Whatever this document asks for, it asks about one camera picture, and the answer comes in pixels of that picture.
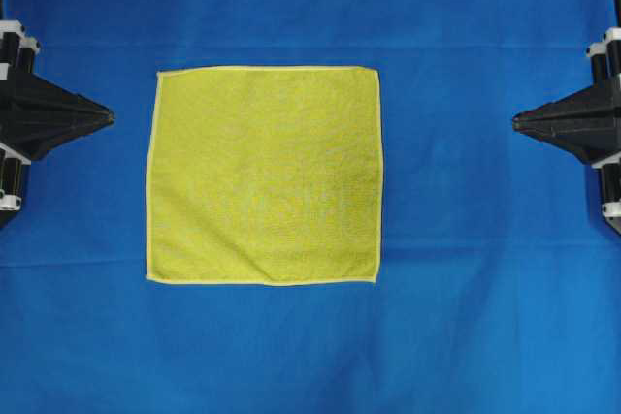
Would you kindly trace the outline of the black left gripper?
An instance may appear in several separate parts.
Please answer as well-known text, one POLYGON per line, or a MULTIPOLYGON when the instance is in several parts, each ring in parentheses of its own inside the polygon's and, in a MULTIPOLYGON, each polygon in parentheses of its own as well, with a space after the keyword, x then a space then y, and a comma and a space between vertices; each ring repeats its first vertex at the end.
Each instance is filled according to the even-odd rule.
POLYGON ((20 21, 1 20, 1 228, 24 207, 32 161, 114 123, 114 113, 105 106, 31 74, 39 52, 40 43, 25 34, 20 21), (19 104, 41 111, 95 115, 45 115, 15 122, 19 104))

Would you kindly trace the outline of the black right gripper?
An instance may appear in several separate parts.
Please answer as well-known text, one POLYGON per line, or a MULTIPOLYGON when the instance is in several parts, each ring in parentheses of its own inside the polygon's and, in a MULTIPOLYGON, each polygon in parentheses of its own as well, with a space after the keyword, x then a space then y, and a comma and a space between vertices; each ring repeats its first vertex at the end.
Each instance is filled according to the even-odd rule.
POLYGON ((600 42, 586 51, 593 85, 608 92, 607 98, 574 98, 523 111, 512 119, 513 130, 551 144, 591 165, 598 173, 601 214, 608 227, 620 234, 620 27, 610 27, 600 42), (601 118, 610 131, 553 132, 551 128, 528 127, 539 121, 601 118))

